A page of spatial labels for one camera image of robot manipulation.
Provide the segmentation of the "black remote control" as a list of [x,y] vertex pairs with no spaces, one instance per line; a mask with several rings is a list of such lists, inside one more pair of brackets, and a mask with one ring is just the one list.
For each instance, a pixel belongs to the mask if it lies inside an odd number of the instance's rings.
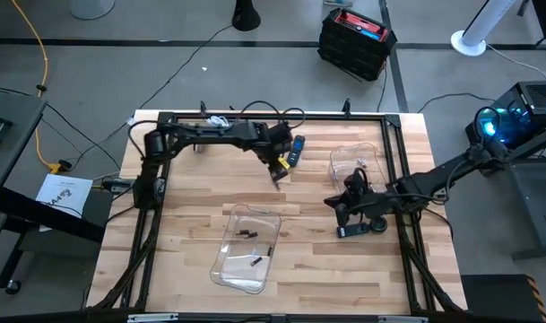
[[289,155],[287,157],[287,163],[292,167],[296,167],[300,155],[304,149],[306,138],[303,135],[296,135],[292,142],[292,147],[290,149]]

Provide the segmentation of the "black rectangular device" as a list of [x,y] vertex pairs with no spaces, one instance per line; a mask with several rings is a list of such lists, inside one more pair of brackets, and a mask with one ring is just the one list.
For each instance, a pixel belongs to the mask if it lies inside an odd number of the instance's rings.
[[336,229],[336,234],[340,239],[366,233],[369,233],[369,225],[367,223],[354,223],[346,226],[338,226]]

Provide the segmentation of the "black cone stand base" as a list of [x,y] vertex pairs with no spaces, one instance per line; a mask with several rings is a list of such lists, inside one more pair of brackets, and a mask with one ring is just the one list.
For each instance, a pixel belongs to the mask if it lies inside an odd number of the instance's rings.
[[236,0],[231,24],[238,31],[252,31],[260,26],[261,17],[253,0]]

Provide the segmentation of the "red black toolbox stack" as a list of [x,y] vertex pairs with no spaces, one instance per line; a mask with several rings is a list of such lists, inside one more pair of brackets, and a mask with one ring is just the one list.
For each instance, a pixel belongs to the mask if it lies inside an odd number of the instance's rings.
[[324,19],[318,55],[333,65],[372,82],[385,69],[397,37],[382,22],[348,8],[333,9]]

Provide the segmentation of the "white tower fan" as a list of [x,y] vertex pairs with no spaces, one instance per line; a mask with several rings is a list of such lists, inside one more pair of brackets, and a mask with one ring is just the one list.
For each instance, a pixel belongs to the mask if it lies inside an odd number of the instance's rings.
[[454,32],[450,45],[466,57],[478,57],[486,48],[486,38],[517,0],[486,0],[464,30]]

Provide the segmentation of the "clear plastic bin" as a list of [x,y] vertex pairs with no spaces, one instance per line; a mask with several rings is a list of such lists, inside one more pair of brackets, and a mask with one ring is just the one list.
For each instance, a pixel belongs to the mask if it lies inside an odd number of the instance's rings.
[[352,158],[361,157],[366,164],[368,185],[376,192],[386,190],[387,172],[380,164],[379,150],[371,143],[360,143],[350,146],[339,146],[330,153],[328,174],[332,180],[334,190],[342,193],[345,190],[344,180],[356,168],[361,168]]
[[[211,280],[249,294],[262,292],[281,226],[282,219],[274,212],[251,205],[234,205],[210,272]],[[256,231],[258,236],[247,238],[247,235],[236,235],[240,230]],[[273,246],[273,254],[267,257],[269,246]],[[250,266],[258,257],[263,260]]]

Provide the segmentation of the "black box with hazard stripes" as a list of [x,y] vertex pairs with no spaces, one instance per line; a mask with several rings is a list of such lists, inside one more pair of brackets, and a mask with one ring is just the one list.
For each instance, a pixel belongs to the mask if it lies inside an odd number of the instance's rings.
[[529,275],[462,275],[468,309],[499,319],[546,322],[544,300]]

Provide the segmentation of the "white printed paper sheet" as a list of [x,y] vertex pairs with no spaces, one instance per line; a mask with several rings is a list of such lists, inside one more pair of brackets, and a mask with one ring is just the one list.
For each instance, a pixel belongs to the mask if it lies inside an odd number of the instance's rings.
[[85,202],[93,182],[61,175],[48,174],[39,189],[36,200],[43,205],[82,219]]

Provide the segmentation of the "dark metal computer stand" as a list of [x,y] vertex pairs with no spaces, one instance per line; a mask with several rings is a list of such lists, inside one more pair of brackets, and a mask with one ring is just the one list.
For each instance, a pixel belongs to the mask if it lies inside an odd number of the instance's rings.
[[546,157],[533,155],[546,150],[546,130],[514,149],[507,149],[496,135],[481,135],[488,147],[504,160],[505,173],[528,219],[533,245],[512,254],[514,260],[546,257]]

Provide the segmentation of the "black table rig frame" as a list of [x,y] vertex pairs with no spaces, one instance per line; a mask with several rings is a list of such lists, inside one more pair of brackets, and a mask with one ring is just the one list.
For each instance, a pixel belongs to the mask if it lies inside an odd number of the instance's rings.
[[[306,138],[297,167],[277,190],[251,152],[211,145],[186,148],[170,165],[145,308],[185,313],[370,315],[410,310],[398,233],[336,236],[324,199],[334,193],[330,153],[373,144],[390,176],[433,165],[420,114],[316,113],[296,118]],[[210,271],[234,205],[270,210],[282,219],[265,288],[249,294],[215,284]]]

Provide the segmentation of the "black lit computer case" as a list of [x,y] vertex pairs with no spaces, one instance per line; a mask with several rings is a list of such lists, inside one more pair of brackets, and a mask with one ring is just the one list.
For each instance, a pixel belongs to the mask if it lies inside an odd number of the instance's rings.
[[506,148],[515,149],[546,130],[546,81],[518,82],[481,108],[465,128],[471,144],[498,139]]

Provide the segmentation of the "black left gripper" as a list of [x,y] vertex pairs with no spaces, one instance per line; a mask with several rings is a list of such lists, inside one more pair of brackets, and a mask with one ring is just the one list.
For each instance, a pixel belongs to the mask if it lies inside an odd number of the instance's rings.
[[[264,137],[253,147],[253,152],[261,158],[278,158],[280,155],[288,152],[291,148],[291,142],[280,142],[275,134],[275,127],[268,128],[264,131]],[[277,160],[270,160],[267,169],[273,182],[273,179],[282,179],[288,175],[289,164],[283,157]]]

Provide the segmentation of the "grey round stand base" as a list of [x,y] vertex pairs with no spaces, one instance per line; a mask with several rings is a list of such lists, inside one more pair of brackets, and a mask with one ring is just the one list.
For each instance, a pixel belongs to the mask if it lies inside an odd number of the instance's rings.
[[79,20],[95,20],[108,14],[116,0],[71,0],[70,14]]

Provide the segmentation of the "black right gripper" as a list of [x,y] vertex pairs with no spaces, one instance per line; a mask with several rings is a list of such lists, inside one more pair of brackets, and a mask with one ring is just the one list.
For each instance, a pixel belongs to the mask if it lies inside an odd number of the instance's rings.
[[347,192],[346,195],[330,196],[324,199],[324,203],[335,207],[336,220],[339,226],[348,223],[348,214],[362,212],[364,214],[386,214],[389,211],[389,194],[385,193],[359,193]]

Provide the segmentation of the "dark grey side table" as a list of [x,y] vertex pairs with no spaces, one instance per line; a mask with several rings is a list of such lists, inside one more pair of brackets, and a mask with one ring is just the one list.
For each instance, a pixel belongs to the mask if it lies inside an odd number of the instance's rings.
[[0,94],[0,118],[13,122],[13,126],[5,128],[1,134],[0,232],[6,230],[19,234],[19,239],[0,273],[0,289],[10,295],[18,293],[22,287],[20,281],[13,279],[13,272],[23,254],[20,245],[30,228],[43,225],[94,242],[102,242],[105,231],[97,224],[43,205],[4,186],[37,128],[46,106],[45,101],[35,97]]

